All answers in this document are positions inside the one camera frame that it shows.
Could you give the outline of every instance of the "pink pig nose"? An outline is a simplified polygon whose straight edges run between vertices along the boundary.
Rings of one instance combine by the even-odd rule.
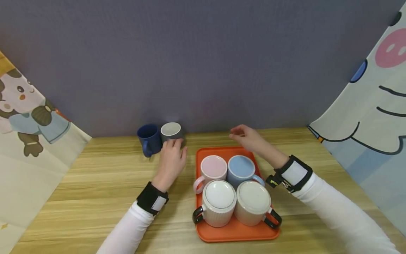
[[[389,34],[379,45],[375,61],[379,67],[391,68],[406,61],[406,28]]]

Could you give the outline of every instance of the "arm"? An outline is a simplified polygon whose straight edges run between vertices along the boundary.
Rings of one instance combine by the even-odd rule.
[[[275,169],[282,168],[289,160],[288,156],[247,126],[233,128],[230,138],[246,149],[259,154]],[[295,185],[306,173],[305,168],[293,162],[282,176]],[[344,241],[349,253],[399,253],[375,221],[315,173],[312,173],[301,190],[292,195],[309,206],[330,229],[337,233]]]
[[[187,147],[181,151],[182,139],[164,142],[158,171],[152,185],[165,193],[182,172],[186,164]],[[133,203],[100,246],[97,254],[134,254],[154,216]]]
[[[28,157],[28,155],[32,154],[34,157],[38,157],[38,155],[44,150],[44,147],[39,143],[38,135],[34,134],[26,134],[19,132],[18,138],[24,143],[24,155]]]

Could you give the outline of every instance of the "white mug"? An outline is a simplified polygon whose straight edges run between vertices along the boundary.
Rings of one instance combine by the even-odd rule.
[[[203,189],[202,205],[192,215],[195,224],[205,220],[212,227],[227,225],[233,216],[237,195],[234,188],[224,180],[213,180]]]
[[[196,194],[203,191],[205,183],[211,180],[225,180],[227,176],[227,162],[217,155],[209,155],[200,163],[201,176],[196,179],[193,184],[193,190]]]
[[[265,214],[269,213],[276,219],[277,224],[269,220]],[[279,228],[282,218],[271,207],[271,196],[264,186],[254,181],[246,181],[237,188],[237,204],[235,217],[244,225],[255,226],[264,221],[273,229]]]

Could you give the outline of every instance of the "orange tray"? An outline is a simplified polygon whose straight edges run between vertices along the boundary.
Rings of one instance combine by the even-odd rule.
[[[229,161],[234,155],[244,155],[250,158],[255,164],[255,174],[262,178],[254,154],[245,150],[240,146],[230,147],[210,147],[200,148],[196,152],[196,179],[200,177],[200,164],[202,160],[209,155],[218,155]],[[196,195],[196,208],[202,204],[202,194]],[[274,223],[278,223],[274,217],[269,214],[267,218]],[[280,229],[277,230],[270,228],[265,222],[260,222],[256,226],[246,226],[239,222],[233,215],[230,222],[221,228],[214,228],[207,224],[204,220],[196,225],[196,231],[200,239],[208,243],[215,242],[232,242],[232,241],[253,241],[253,240],[269,240],[275,239],[279,236]]]

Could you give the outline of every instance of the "mug lid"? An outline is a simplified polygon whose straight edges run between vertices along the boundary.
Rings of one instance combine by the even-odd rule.
[[[225,209],[235,203],[235,190],[224,180],[213,180],[205,186],[203,194],[210,205],[218,209]]]
[[[271,206],[271,196],[264,186],[254,181],[246,181],[237,188],[237,200],[250,213],[266,213]]]

